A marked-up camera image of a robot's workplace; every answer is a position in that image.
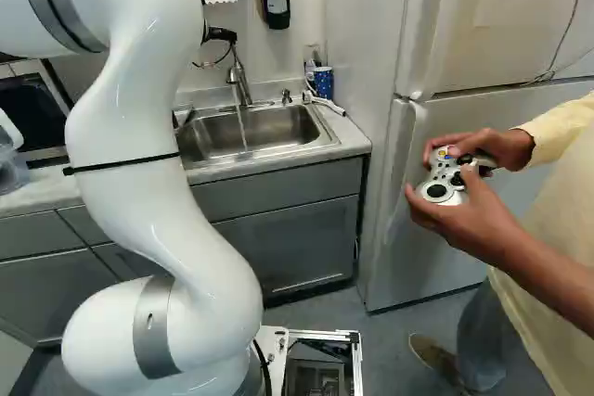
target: shoe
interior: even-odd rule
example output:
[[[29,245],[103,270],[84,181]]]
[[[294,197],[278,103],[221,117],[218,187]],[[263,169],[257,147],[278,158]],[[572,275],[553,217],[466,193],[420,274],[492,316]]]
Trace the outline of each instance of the shoe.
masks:
[[[436,372],[460,396],[479,396],[484,394],[468,389],[456,368],[456,355],[442,348],[435,340],[413,333],[408,336],[408,347],[427,368]]]

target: stainless steel sink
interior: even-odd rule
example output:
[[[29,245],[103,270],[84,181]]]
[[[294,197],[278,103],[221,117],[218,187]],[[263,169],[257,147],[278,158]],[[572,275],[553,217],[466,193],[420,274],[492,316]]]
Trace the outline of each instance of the stainless steel sink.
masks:
[[[177,132],[188,166],[231,162],[310,150],[338,142],[310,105],[195,110]]]

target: man's hand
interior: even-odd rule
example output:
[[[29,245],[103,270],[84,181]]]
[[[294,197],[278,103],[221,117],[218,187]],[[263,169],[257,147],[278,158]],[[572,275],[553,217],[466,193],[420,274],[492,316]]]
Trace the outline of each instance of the man's hand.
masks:
[[[446,134],[427,141],[423,153],[423,163],[429,168],[431,152],[440,146],[452,145],[448,149],[454,158],[465,153],[475,153],[481,149],[491,155],[499,167],[509,171],[519,171],[532,158],[535,147],[530,134],[520,129],[498,132],[493,129],[483,129],[479,132],[465,134]]]
[[[411,185],[405,194],[413,221],[443,236],[454,248],[506,269],[509,249],[529,237],[496,193],[470,166],[461,169],[469,201],[440,206],[419,197]]]

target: white refrigerator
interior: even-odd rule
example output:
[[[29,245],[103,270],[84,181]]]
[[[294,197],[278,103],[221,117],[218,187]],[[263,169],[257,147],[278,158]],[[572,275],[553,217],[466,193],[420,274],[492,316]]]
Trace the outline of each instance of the white refrigerator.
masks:
[[[485,265],[414,225],[406,182],[425,140],[508,129],[594,89],[594,0],[326,0],[336,101],[373,142],[358,287],[371,312],[484,280]],[[496,172],[517,214],[549,167]]]

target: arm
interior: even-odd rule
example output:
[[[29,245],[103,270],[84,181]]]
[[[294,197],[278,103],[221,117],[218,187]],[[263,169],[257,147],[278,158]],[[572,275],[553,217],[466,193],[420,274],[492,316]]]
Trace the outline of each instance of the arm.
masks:
[[[551,310],[594,338],[594,272],[521,233],[499,269]]]
[[[446,134],[427,141],[423,161],[428,166],[434,148],[452,145],[454,158],[482,149],[500,167],[519,171],[557,160],[580,133],[594,121],[594,92],[565,102],[517,128],[506,132],[483,129],[479,132]]]
[[[530,166],[558,160],[581,132],[594,121],[594,92],[565,102],[518,127],[534,138]]]
[[[469,201],[439,206],[408,185],[412,219],[504,271],[526,291],[594,338],[594,272],[530,236],[476,172],[462,169]]]

